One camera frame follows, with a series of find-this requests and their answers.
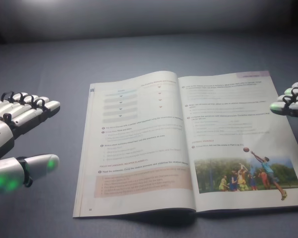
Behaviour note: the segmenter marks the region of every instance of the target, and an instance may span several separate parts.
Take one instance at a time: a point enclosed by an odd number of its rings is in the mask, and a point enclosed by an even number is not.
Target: photograph
[[[195,161],[199,193],[276,189],[282,200],[286,189],[298,188],[298,178],[289,158],[260,157],[250,152],[245,158],[211,158]]]

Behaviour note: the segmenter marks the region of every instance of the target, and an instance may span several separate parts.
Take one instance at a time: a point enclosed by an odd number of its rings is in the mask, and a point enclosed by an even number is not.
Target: green foliage
[[[197,180],[200,193],[212,192],[219,190],[219,184],[224,175],[227,176],[227,183],[231,181],[232,170],[238,171],[240,164],[246,166],[250,170],[250,163],[246,159],[242,158],[218,158],[209,160],[198,160],[195,162],[195,170],[197,174]],[[281,164],[272,164],[272,170],[274,175],[280,180],[279,184],[288,187],[298,187],[298,179],[296,177],[293,168],[288,168]],[[262,185],[262,180],[258,176],[261,168],[257,168],[255,171],[255,182],[257,185]],[[248,175],[245,178],[247,185],[249,186]]]

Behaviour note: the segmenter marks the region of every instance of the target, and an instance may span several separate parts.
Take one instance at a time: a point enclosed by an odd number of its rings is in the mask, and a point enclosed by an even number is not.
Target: table
[[[73,219],[90,83],[169,70],[179,77],[269,70],[278,94],[298,81],[298,34],[208,33],[0,46],[0,95],[61,102],[53,118],[16,140],[8,157],[57,154],[59,169],[0,196],[0,238],[298,238],[298,209],[233,215]],[[289,118],[298,141],[298,119]]]

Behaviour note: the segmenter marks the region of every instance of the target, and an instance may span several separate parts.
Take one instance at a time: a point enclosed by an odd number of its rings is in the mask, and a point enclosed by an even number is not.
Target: open book
[[[74,217],[298,205],[298,145],[267,71],[91,84]]]

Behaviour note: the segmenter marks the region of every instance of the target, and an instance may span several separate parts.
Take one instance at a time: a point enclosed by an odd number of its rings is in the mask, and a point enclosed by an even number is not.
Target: person
[[[248,186],[245,181],[245,174],[247,171],[248,171],[247,168],[240,163],[240,170],[237,172],[238,186],[240,191],[248,191]]]
[[[255,168],[253,166],[250,166],[248,178],[249,178],[249,185],[252,188],[252,190],[253,191],[258,190],[256,186],[256,181],[255,181]]]
[[[231,180],[229,183],[229,188],[233,192],[239,191],[238,187],[237,187],[237,172],[236,172],[236,170],[232,170],[232,176],[231,176]]]
[[[223,178],[221,179],[221,183],[219,185],[219,190],[226,192],[228,188],[229,187],[227,186],[227,183],[226,183],[226,175],[224,175]]]
[[[267,174],[264,172],[263,169],[260,169],[258,177],[262,179],[265,189],[266,190],[270,189],[270,183],[269,183],[269,180],[267,179]]]
[[[255,156],[255,158],[262,164],[263,169],[265,170],[268,180],[274,184],[276,186],[276,188],[279,190],[279,192],[282,195],[282,201],[285,200],[285,198],[287,197],[287,192],[285,190],[282,189],[282,187],[278,184],[278,180],[277,178],[274,176],[274,171],[270,168],[270,166],[268,165],[269,162],[269,158],[264,157],[264,159],[260,158],[259,156],[257,156],[253,151],[250,152],[252,155]]]

